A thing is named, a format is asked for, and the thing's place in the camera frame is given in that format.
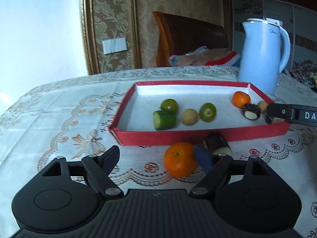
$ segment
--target cucumber piece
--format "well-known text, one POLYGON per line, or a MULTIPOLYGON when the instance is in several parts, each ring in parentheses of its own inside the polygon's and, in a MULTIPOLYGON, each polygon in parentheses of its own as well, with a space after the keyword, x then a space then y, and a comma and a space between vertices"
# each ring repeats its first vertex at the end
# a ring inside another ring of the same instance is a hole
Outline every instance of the cucumber piece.
POLYGON ((157 131, 175 128, 176 114, 169 109, 155 111, 153 113, 153 124, 157 131))

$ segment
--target screw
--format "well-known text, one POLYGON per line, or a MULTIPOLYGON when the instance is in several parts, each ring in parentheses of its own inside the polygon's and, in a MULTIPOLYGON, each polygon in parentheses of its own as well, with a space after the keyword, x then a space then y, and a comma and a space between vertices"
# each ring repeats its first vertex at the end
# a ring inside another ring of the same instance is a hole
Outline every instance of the screw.
POLYGON ((115 187, 108 188, 106 190, 106 194, 109 196, 116 196, 116 195, 119 195, 120 193, 121 193, 121 190, 119 188, 115 188, 115 187))
POLYGON ((195 195, 205 195, 208 190, 205 187, 197 187, 193 189, 195 195))

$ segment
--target table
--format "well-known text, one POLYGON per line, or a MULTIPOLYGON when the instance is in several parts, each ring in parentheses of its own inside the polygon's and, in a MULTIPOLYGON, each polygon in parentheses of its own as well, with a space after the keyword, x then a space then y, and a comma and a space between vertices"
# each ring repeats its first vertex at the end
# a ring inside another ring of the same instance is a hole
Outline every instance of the table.
MULTIPOLYGON (((0 117, 1 238, 18 230, 12 198, 53 158, 63 155, 67 160, 80 160, 116 144, 107 126, 136 81, 237 81, 237 74, 235 67, 217 66, 137 69, 50 83, 29 91, 0 117)), ((270 97, 279 103, 317 106, 316 93, 282 74, 270 97)), ((309 238, 317 237, 316 138, 316 128, 293 124, 284 136, 229 144, 235 159, 260 156, 297 192, 302 212, 295 230, 309 238)), ((110 177, 124 192, 129 188, 190 190, 204 176, 198 169, 186 178, 172 177, 162 160, 167 146, 119 147, 120 161, 110 177)))

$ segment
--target blue kettle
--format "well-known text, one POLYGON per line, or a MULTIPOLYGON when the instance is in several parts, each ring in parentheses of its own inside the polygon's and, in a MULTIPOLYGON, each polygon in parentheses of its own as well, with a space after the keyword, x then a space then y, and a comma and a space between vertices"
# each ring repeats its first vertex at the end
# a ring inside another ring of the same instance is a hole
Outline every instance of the blue kettle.
POLYGON ((286 67, 291 51, 287 31, 262 19, 243 22, 245 41, 241 54, 238 81, 250 82, 264 93, 273 94, 279 73, 286 67), (281 58, 281 38, 283 55, 281 58))

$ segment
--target gold frame molding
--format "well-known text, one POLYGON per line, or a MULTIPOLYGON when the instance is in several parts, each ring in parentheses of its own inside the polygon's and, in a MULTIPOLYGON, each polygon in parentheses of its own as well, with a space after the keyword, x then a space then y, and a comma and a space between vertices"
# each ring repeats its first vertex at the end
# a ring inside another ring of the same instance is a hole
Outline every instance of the gold frame molding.
MULTIPOLYGON (((137 13, 135 0, 129 0, 131 17, 129 22, 133 34, 133 54, 134 54, 134 68, 142 68, 139 46, 138 46, 138 31, 137 31, 137 13)), ((93 16, 93 1, 80 0, 81 8, 81 23, 84 39, 86 64, 89 74, 99 74, 100 66, 97 55, 95 29, 94 29, 94 16, 93 16)))

